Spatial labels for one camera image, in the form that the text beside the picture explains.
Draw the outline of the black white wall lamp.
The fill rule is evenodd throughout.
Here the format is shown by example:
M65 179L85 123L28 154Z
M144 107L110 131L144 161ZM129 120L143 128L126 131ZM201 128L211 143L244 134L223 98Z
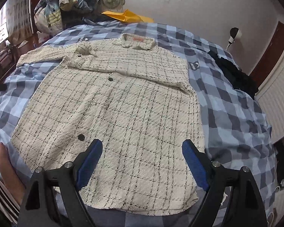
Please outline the black white wall lamp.
M229 49L229 47L235 42L235 40L239 40L242 37L242 31L237 28L233 27L230 29L230 38L228 40L228 45L226 47L226 50Z

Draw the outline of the black clothes on bed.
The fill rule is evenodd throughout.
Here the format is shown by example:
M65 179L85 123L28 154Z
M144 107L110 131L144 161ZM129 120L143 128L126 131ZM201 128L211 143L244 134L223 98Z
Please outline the black clothes on bed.
M222 70L225 78L228 79L233 89L247 93L254 100L255 94L259 91L254 80L239 70L231 61L220 58L214 51L210 50L208 54Z

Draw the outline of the white louvered wardrobe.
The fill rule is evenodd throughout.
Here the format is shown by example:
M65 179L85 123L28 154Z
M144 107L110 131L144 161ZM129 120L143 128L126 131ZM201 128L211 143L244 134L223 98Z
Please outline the white louvered wardrobe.
M272 126L271 139L277 142L284 137L284 53L260 86L257 100Z

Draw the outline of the dark red wooden door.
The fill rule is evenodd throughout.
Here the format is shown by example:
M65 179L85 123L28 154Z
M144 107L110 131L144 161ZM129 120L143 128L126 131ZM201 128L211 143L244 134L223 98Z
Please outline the dark red wooden door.
M259 87L271 73L284 51L284 24L278 22L275 32L261 59L250 73L250 77Z

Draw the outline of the blue checkered bed sheet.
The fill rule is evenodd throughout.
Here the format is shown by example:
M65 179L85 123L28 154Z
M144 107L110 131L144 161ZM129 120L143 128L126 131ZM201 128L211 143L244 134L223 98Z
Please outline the blue checkered bed sheet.
M117 38L123 33L154 38L160 47L188 61L189 81L201 104L207 155L227 168L250 168L266 216L272 216L276 158L271 126L259 103L245 92L233 89L209 56L208 52L214 51L219 57L231 61L232 56L222 47L174 26L121 22L74 26L48 40L47 44L67 46ZM56 62L49 61L19 67L6 79L7 89L0 93L0 142L7 146L11 163L24 183L29 181L31 171L11 144L11 136L30 98L55 66ZM0 226L16 226L19 208L2 183L1 175L0 211L5 217L0 220Z

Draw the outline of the yellow plastic bag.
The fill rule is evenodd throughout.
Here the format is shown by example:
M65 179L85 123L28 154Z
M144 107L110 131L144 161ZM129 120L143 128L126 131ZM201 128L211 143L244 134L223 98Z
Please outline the yellow plastic bag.
M102 13L112 19L116 19L124 23L154 23L154 19L142 15L137 15L134 12L126 9L124 12L105 11Z

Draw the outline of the pile of mixed clothes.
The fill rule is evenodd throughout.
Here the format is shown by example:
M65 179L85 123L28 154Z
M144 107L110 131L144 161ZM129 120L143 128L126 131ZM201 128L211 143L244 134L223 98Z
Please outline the pile of mixed clothes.
M96 19L99 0L40 0L34 9L38 31L55 36L65 29Z

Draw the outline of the cream plaid tweed shirt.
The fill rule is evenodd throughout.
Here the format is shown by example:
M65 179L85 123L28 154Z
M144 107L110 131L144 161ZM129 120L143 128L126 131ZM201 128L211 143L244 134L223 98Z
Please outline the cream plaid tweed shirt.
M58 61L31 97L11 138L24 163L55 169L98 139L103 152L80 195L97 209L178 214L198 201L182 154L203 151L200 104L188 63L153 38L43 46L18 66Z

